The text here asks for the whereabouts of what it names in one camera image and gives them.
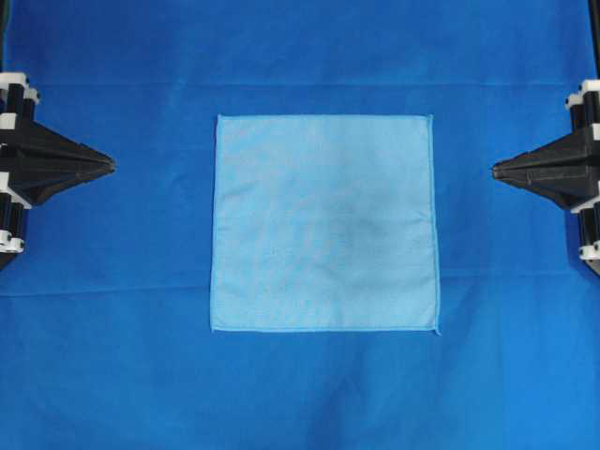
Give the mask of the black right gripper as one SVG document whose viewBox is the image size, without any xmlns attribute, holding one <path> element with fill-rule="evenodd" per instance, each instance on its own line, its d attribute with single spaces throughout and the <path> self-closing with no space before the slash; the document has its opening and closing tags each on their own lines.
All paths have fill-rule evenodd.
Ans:
<svg viewBox="0 0 600 450">
<path fill-rule="evenodd" d="M 599 260 L 599 80 L 585 80 L 565 101 L 572 131 L 496 163 L 492 177 L 554 202 L 577 216 L 582 261 Z M 512 172 L 582 166 L 584 172 Z"/>
</svg>

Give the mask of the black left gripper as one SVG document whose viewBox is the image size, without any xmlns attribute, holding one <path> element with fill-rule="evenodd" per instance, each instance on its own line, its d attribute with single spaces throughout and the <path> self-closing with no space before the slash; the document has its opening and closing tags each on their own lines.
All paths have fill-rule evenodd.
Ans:
<svg viewBox="0 0 600 450">
<path fill-rule="evenodd" d="M 33 121 L 38 91 L 22 72 L 1 73 L 1 253 L 21 254 L 28 213 L 52 196 L 116 169 L 112 158 Z M 43 156 L 102 163 L 75 171 L 22 169 L 17 148 Z"/>
</svg>

